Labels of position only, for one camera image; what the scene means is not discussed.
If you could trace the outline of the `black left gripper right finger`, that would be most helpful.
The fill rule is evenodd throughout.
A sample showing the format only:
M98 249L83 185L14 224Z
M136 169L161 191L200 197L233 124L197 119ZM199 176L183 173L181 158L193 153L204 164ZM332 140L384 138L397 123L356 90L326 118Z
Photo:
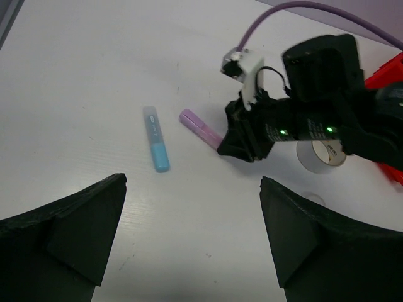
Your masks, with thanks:
M401 301L402 233L261 180L261 208L287 301Z

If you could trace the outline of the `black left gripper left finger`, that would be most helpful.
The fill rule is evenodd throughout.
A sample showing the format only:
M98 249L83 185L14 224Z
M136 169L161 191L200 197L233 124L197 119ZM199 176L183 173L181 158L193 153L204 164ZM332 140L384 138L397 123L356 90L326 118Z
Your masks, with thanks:
M105 274L127 192L113 174L1 220L1 301L91 301Z

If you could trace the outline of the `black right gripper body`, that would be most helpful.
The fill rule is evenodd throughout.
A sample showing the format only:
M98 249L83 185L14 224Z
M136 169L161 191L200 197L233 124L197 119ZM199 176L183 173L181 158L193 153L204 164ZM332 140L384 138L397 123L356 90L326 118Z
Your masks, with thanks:
M241 96L231 101L225 107L227 132L217 148L218 154L251 163L267 158L276 142L295 141L291 109L294 93L286 89L285 94L284 98L274 99L266 90L258 89L249 111Z

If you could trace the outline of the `blue highlighter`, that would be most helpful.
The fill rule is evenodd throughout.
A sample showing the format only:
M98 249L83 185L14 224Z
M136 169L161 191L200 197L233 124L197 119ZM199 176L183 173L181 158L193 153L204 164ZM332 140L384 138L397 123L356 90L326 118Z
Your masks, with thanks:
M143 116L154 168L159 173L167 172L170 169L170 163L156 108L145 106Z

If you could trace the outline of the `pink highlighter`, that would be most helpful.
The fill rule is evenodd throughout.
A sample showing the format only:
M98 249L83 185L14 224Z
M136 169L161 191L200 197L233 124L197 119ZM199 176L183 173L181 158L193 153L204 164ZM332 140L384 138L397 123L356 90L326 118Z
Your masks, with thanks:
M222 137L194 114L194 112L184 109L179 115L179 121L207 145L214 150L218 149L222 142Z

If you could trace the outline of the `small clear tape roll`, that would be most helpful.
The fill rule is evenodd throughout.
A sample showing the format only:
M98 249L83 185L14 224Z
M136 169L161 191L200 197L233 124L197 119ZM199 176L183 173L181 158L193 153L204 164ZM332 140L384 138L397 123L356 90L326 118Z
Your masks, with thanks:
M324 202L324 200L323 200L319 195L317 195L317 194L315 194L315 193L312 193L312 192L302 192L300 195L301 195L302 197L304 197L305 199L308 199L308 200L310 200L310 201L312 201L312 202L315 202L315 203L317 203L317 204L320 204L320 205L322 205L322 206L325 206L325 205L326 205L325 202Z

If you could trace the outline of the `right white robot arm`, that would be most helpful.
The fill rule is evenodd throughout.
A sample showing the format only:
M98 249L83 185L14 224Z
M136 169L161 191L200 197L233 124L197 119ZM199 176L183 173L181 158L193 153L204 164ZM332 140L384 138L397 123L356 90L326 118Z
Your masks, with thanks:
M225 108L220 155L255 162L276 142L336 140L348 155L402 169L402 83L365 86L353 36L324 35L282 55L284 98L263 87L263 59L230 54L222 72L239 79L239 97Z

